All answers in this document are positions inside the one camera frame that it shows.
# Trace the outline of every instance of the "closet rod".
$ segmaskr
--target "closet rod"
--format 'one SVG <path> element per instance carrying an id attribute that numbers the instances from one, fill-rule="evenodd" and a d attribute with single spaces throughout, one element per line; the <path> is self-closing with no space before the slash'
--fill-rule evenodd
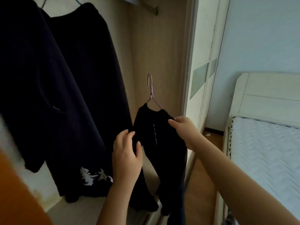
<path id="1" fill-rule="evenodd" d="M 148 12 L 153 13 L 155 16 L 158 15 L 158 7 L 152 7 L 148 5 L 147 3 L 140 1 L 140 0 L 124 0 L 126 2 L 129 2 L 133 5 L 141 6 L 144 9 L 146 9 Z"/>

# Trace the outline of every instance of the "closet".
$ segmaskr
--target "closet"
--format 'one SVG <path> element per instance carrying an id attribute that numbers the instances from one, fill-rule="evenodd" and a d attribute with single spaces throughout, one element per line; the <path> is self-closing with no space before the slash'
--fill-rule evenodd
<path id="1" fill-rule="evenodd" d="M 44 2 L 34 1 L 40 7 Z M 158 7 L 158 15 L 124 0 L 78 1 L 91 2 L 108 25 L 132 120 L 138 108 L 150 97 L 147 75 L 151 74 L 153 93 L 159 104 L 173 117 L 185 115 L 191 118 L 203 131 L 229 0 L 141 0 Z M 43 9 L 55 17 L 78 7 L 75 0 L 47 0 Z M 153 100 L 148 106 L 160 110 Z M 104 198 L 81 197 L 77 202 L 67 204 L 59 196 L 46 164 L 35 174 L 24 168 L 1 118 L 0 147 L 54 224 L 96 223 Z M 193 153 L 189 150 L 187 173 L 192 160 Z M 155 195 L 159 178 L 146 156 L 143 169 L 148 189 Z M 136 212 L 130 208 L 127 223 L 161 223 L 160 208 L 154 213 Z"/>

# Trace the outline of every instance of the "light blue wall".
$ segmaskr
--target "light blue wall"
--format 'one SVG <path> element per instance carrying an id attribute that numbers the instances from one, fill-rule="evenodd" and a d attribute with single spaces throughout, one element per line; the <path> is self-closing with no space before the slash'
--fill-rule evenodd
<path id="1" fill-rule="evenodd" d="M 300 0 L 230 0 L 206 127 L 225 130 L 249 71 L 300 73 Z"/>

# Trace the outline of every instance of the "white mattress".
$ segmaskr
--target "white mattress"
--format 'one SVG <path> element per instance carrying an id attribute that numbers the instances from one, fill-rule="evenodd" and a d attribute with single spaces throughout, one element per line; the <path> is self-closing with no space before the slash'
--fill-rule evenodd
<path id="1" fill-rule="evenodd" d="M 235 117 L 231 160 L 300 220 L 300 129 Z"/>

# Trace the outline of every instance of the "orange object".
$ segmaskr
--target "orange object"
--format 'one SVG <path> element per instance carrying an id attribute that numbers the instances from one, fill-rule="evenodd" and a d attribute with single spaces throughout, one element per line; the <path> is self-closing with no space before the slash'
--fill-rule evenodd
<path id="1" fill-rule="evenodd" d="M 0 149 L 0 225 L 53 225 Z"/>

